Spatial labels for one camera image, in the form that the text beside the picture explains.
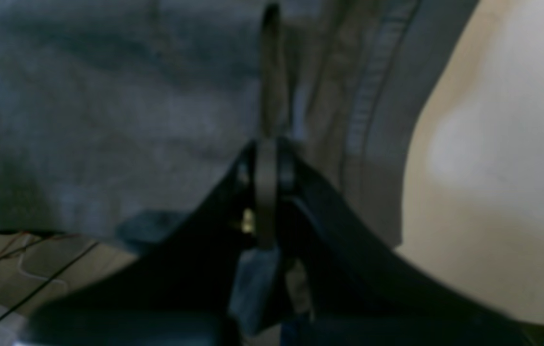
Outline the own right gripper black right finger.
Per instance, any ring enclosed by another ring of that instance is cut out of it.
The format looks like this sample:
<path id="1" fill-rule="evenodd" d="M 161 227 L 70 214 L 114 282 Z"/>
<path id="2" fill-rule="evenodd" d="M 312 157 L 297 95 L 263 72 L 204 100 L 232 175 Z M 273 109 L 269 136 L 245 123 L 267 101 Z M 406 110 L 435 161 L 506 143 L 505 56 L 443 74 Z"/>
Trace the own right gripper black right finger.
<path id="1" fill-rule="evenodd" d="M 397 256 L 334 188 L 278 142 L 276 233 L 303 263 L 311 317 L 284 346 L 526 346 L 521 328 Z"/>

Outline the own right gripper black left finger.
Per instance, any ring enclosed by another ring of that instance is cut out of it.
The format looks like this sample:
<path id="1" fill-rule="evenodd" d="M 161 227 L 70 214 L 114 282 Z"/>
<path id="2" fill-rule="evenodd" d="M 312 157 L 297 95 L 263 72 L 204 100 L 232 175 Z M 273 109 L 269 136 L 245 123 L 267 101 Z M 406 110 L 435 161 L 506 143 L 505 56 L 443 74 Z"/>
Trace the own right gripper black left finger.
<path id="1" fill-rule="evenodd" d="M 229 300 L 252 203 L 255 144 L 162 243 L 124 269 L 39 308 L 20 346 L 238 346 Z"/>

